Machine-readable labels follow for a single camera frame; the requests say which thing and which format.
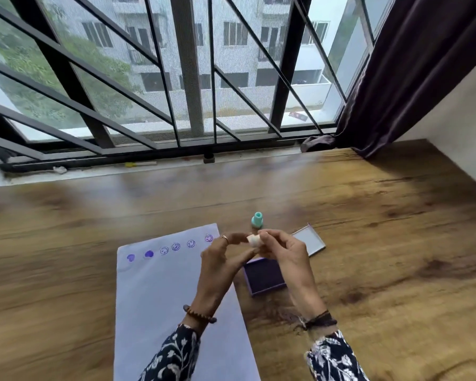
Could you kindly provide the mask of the person's left forearm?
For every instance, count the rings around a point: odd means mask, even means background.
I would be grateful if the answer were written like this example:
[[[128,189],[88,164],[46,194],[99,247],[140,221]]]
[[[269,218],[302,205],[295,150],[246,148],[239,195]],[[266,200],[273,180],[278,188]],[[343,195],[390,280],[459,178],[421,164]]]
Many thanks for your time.
[[[194,312],[185,306],[184,320],[168,335],[138,381],[191,381],[201,337],[208,324],[216,323],[213,316]]]

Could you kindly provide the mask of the person's left hand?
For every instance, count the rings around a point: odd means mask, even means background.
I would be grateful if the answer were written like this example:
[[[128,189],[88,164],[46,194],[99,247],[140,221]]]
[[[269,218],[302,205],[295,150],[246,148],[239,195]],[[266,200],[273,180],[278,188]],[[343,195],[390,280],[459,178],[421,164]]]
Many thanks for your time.
[[[251,233],[232,233],[214,239],[202,254],[196,296],[189,306],[194,312],[215,315],[236,274],[231,272],[231,258],[226,257],[229,245],[247,244]]]

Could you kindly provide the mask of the purple ink pad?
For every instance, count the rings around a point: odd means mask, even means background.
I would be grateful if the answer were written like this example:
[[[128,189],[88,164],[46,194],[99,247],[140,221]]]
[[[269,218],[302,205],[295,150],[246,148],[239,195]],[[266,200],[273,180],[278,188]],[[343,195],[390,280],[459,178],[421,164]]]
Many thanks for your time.
[[[244,266],[244,275],[252,297],[285,288],[286,282],[278,261],[268,258],[255,258]]]

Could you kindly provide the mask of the green trees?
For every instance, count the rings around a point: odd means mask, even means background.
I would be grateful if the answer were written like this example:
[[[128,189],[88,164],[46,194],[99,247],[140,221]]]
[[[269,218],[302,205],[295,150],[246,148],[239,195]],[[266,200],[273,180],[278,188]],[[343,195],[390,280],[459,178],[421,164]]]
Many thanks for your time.
[[[64,47],[130,92],[140,94],[126,42],[73,0],[39,0]],[[0,63],[68,96],[33,38],[0,18]],[[95,109],[121,124],[146,121],[136,103],[74,66]],[[0,89],[18,111],[58,129],[85,127],[76,111],[0,74]]]

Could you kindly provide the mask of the white apartment building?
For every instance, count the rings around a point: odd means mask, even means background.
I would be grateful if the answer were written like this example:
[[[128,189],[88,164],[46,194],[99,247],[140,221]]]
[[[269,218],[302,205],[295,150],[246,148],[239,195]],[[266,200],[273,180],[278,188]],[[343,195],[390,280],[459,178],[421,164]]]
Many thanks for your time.
[[[148,49],[155,50],[144,0],[89,0],[102,13]],[[292,0],[233,0],[261,44],[280,66],[284,54]],[[179,58],[171,0],[150,0],[153,25],[164,61],[166,86],[177,118],[188,115],[182,66]],[[329,54],[342,20],[345,0],[312,0],[309,18]],[[236,87],[267,116],[274,92],[281,81],[258,45],[236,18],[225,0],[212,0],[214,57],[218,67]],[[139,88],[139,96],[169,113],[158,67],[133,49],[89,12],[67,0],[68,24],[73,33],[88,39],[106,56],[130,66],[128,81]],[[210,44],[208,0],[193,0],[194,32],[202,90],[203,112],[211,114]],[[314,40],[305,31],[292,78],[293,89],[317,121],[329,121],[334,109],[324,101],[331,82]]]

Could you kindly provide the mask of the person's right forearm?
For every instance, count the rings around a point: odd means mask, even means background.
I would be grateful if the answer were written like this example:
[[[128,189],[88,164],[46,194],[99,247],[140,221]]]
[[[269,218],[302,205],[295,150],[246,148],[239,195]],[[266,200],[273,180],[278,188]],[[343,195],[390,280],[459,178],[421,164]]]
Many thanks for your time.
[[[299,321],[313,340],[305,360],[314,381],[370,381],[329,311]]]

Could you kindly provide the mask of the clear ink pad lid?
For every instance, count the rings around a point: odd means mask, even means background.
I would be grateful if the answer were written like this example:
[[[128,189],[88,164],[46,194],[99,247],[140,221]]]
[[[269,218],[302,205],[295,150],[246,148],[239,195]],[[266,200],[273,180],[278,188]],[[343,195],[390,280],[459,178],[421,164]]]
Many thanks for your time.
[[[295,231],[292,236],[305,243],[308,256],[313,256],[326,248],[326,244],[311,224]]]

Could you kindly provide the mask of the person's right hand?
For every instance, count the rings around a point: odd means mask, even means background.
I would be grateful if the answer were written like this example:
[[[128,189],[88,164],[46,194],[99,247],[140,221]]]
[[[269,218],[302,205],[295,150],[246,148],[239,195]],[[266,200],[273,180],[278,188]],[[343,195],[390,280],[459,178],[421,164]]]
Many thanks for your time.
[[[279,244],[278,264],[293,305],[306,320],[327,311],[311,268],[305,243],[283,230],[263,229],[258,232],[265,244]]]

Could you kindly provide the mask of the black metal window grille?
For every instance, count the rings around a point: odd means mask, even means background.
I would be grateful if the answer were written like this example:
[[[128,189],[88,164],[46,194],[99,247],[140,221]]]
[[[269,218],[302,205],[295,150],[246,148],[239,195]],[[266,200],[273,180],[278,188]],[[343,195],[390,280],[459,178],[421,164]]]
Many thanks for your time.
[[[137,160],[274,147],[333,133],[352,88],[372,54],[394,0],[345,0],[345,9],[329,54],[309,18],[312,0],[292,0],[287,39],[280,66],[261,44],[233,0],[225,0],[271,64],[278,79],[267,116],[229,80],[214,57],[213,6],[208,0],[211,114],[203,112],[194,32],[193,0],[171,0],[182,66],[188,115],[177,118],[166,86],[164,61],[153,25],[150,0],[144,0],[155,50],[132,39],[89,0],[73,0],[159,68],[169,113],[130,92],[76,57],[59,40],[39,0],[0,0],[0,18],[33,38],[68,93],[54,89],[0,63],[0,74],[79,113],[85,127],[58,129],[16,109],[0,89],[0,165],[107,164]],[[292,78],[304,32],[314,40],[331,82],[324,101],[334,109],[329,121],[317,121],[293,89]],[[121,125],[101,115],[92,104],[74,66],[136,103],[146,121]]]

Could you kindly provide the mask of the dark purple curtain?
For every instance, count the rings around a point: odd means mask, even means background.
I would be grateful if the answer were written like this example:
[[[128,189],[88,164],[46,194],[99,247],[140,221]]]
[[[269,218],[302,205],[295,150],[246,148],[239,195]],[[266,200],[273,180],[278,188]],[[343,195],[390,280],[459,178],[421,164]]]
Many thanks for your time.
[[[301,152],[369,159],[400,138],[476,66],[476,0],[395,0],[335,134]]]

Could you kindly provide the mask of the white stamped paper sheet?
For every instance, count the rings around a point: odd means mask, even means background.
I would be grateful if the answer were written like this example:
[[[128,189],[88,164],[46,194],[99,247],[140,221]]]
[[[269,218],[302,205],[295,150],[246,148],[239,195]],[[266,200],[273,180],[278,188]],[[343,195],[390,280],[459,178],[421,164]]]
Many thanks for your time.
[[[117,250],[114,381],[136,381],[196,295],[200,254],[217,224],[121,246]],[[200,346],[192,381],[261,381],[232,285]]]

